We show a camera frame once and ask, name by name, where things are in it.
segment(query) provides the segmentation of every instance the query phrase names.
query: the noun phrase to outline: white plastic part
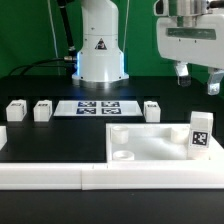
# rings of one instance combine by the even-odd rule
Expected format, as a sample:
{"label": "white plastic part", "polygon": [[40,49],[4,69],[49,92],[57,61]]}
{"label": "white plastic part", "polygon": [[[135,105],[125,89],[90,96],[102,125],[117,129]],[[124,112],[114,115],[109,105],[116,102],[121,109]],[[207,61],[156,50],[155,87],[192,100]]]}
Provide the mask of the white plastic part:
{"label": "white plastic part", "polygon": [[118,9],[110,0],[82,0],[83,47],[73,79],[115,82],[128,78],[124,55],[118,47]]}
{"label": "white plastic part", "polygon": [[59,101],[54,116],[142,116],[137,101]]}
{"label": "white plastic part", "polygon": [[0,126],[0,150],[3,148],[6,142],[7,142],[6,127]]}
{"label": "white plastic part", "polygon": [[212,132],[213,114],[206,112],[192,111],[191,129]]}
{"label": "white plastic part", "polygon": [[157,102],[144,102],[144,116],[146,122],[160,122],[161,109]]}
{"label": "white plastic part", "polygon": [[186,144],[189,139],[189,126],[186,127],[172,127],[171,141],[175,144]]}
{"label": "white plastic part", "polygon": [[48,122],[52,115],[52,101],[38,101],[33,108],[33,114],[35,122]]}
{"label": "white plastic part", "polygon": [[213,127],[213,114],[193,111],[191,114],[188,157],[198,159],[208,157]]}
{"label": "white plastic part", "polygon": [[125,144],[128,142],[129,130],[124,125],[117,125],[111,128],[111,141],[115,144]]}
{"label": "white plastic part", "polygon": [[7,121],[22,121],[26,113],[26,100],[13,100],[6,108]]}
{"label": "white plastic part", "polygon": [[0,189],[81,189],[82,164],[1,163]]}
{"label": "white plastic part", "polygon": [[197,26],[194,29],[214,29],[216,34],[214,40],[170,37],[167,35],[167,29],[177,28],[176,20],[159,18],[157,22],[157,42],[161,57],[224,69],[223,14],[222,10],[222,14],[206,14],[197,17]]}
{"label": "white plastic part", "polygon": [[113,160],[130,161],[135,159],[135,154],[130,151],[117,151],[113,154]]}

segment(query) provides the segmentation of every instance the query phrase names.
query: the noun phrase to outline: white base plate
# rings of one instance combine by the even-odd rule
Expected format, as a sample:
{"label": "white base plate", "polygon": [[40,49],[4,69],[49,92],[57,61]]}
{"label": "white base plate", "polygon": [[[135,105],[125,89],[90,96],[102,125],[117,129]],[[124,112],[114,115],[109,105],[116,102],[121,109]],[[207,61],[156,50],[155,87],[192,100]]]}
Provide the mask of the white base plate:
{"label": "white base plate", "polygon": [[142,116],[137,101],[59,101],[54,116]]}
{"label": "white base plate", "polygon": [[[211,138],[208,160],[188,160],[186,145],[169,140],[181,124],[122,124],[129,141],[111,142],[107,124],[107,163],[0,164],[0,189],[168,189],[224,188],[224,150]],[[113,153],[132,151],[135,159],[113,160]]]}

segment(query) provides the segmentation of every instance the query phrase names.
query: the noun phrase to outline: black cable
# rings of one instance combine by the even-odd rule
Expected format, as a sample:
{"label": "black cable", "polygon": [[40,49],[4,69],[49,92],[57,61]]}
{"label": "black cable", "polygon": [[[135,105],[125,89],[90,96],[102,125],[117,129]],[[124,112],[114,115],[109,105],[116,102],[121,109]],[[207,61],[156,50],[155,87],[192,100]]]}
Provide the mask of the black cable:
{"label": "black cable", "polygon": [[[11,76],[16,70],[20,69],[20,68],[27,68],[30,65],[22,65],[22,66],[18,66],[16,68],[13,68],[8,76]],[[35,65],[33,66],[34,68],[67,68],[67,66],[61,66],[61,65]]]}
{"label": "black cable", "polygon": [[56,62],[56,61],[64,61],[64,58],[53,58],[53,59],[47,59],[47,60],[37,61],[37,62],[29,65],[25,69],[23,69],[22,72],[20,73],[20,75],[23,76],[27,71],[29,71],[31,68],[35,67],[36,65],[46,64],[46,63]]}

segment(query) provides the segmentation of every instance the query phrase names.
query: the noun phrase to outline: black table surface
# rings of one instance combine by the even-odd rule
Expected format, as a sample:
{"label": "black table surface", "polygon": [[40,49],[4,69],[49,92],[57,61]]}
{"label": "black table surface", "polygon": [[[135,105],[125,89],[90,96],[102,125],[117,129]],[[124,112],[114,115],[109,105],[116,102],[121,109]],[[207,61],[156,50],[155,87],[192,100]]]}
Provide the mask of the black table surface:
{"label": "black table surface", "polygon": [[[5,109],[27,100],[23,122],[7,122]],[[161,123],[189,123],[191,111],[214,114],[213,136],[224,146],[224,100],[208,96],[197,80],[182,88],[175,77],[131,77],[111,90],[74,87],[54,76],[4,77],[0,80],[0,125],[8,142],[0,162],[106,162],[106,123],[144,123],[143,117],[55,118],[34,123],[38,100],[157,101]],[[224,190],[0,191],[1,223],[224,223]]]}

